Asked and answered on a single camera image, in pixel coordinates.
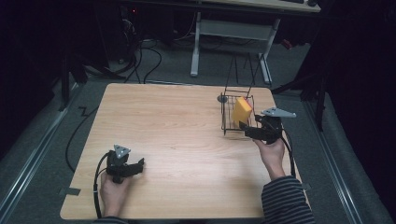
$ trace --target dark background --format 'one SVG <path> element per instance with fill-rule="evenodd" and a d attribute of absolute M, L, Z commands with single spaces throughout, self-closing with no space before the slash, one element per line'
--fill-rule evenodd
<path fill-rule="evenodd" d="M 396 85 L 395 1 L 319 1 L 321 15 L 344 20 L 301 25 L 282 20 L 276 43 L 310 43 L 296 80 L 315 75 L 297 89 L 319 90 L 323 80 L 346 136 L 380 199 L 395 219 L 396 169 L 393 108 Z M 67 54 L 78 53 L 108 67 L 126 59 L 115 5 L 56 1 L 2 1 L 0 6 L 1 158 L 29 121 L 53 97 Z M 133 15 L 137 32 L 171 45 L 190 27 L 192 12 L 142 9 Z"/>

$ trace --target hand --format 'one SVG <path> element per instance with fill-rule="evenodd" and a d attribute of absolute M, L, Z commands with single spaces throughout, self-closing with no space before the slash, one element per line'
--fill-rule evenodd
<path fill-rule="evenodd" d="M 101 175 L 100 195 L 105 204 L 104 217 L 118 217 L 122 209 L 132 177 L 124 178 L 121 184 L 113 182 L 113 176 L 103 172 Z"/>
<path fill-rule="evenodd" d="M 282 166 L 285 145 L 282 140 L 277 139 L 271 145 L 266 145 L 262 140 L 257 139 L 253 139 L 253 142 L 259 147 L 262 162 L 264 162 L 271 180 L 285 176 L 285 171 Z"/>

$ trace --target sleeve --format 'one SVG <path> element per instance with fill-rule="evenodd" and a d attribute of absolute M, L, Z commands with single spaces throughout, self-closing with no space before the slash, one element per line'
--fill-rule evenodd
<path fill-rule="evenodd" d="M 128 222 L 120 219 L 119 217 L 102 217 L 96 219 L 92 224 L 128 224 Z"/>
<path fill-rule="evenodd" d="M 315 223 L 303 187 L 294 176 L 280 177 L 264 186 L 262 209 L 263 224 Z"/>

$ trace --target wire rack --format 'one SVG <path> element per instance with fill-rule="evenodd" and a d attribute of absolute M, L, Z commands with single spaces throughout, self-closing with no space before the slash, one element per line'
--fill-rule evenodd
<path fill-rule="evenodd" d="M 250 95 L 251 87 L 252 85 L 255 84 L 255 77 L 257 75 L 258 68 L 256 69 L 256 72 L 253 72 L 253 69 L 251 69 L 252 80 L 250 85 L 246 86 L 245 91 L 241 91 L 240 88 L 238 90 L 233 90 L 231 87 L 228 86 L 230 76 L 233 71 L 232 70 L 233 64 L 235 67 L 236 80 L 238 82 L 238 75 L 236 70 L 236 57 L 234 55 L 231 61 L 230 71 L 227 77 L 227 82 L 225 84 L 224 92 L 222 92 L 218 97 L 218 101 L 221 102 L 221 118 L 222 118 L 221 129 L 224 131 L 224 135 L 227 133 L 227 131 L 235 131 L 235 132 L 243 131 L 239 128 L 239 125 L 235 124 L 235 122 L 232 119 L 233 108 L 236 99 L 241 96 L 244 97 L 252 107 L 252 112 L 250 114 L 250 117 L 247 119 L 247 125 L 250 127 L 259 127 L 258 122 L 254 119 L 256 114 L 254 111 L 254 97 L 253 95 Z"/>

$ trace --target yellow sponge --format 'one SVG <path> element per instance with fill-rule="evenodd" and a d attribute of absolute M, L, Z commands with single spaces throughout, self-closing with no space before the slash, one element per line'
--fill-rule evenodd
<path fill-rule="evenodd" d="M 236 127 L 239 127 L 239 121 L 248 124 L 248 118 L 250 117 L 252 108 L 248 101 L 244 97 L 238 97 L 235 105 L 233 106 L 233 122 Z"/>

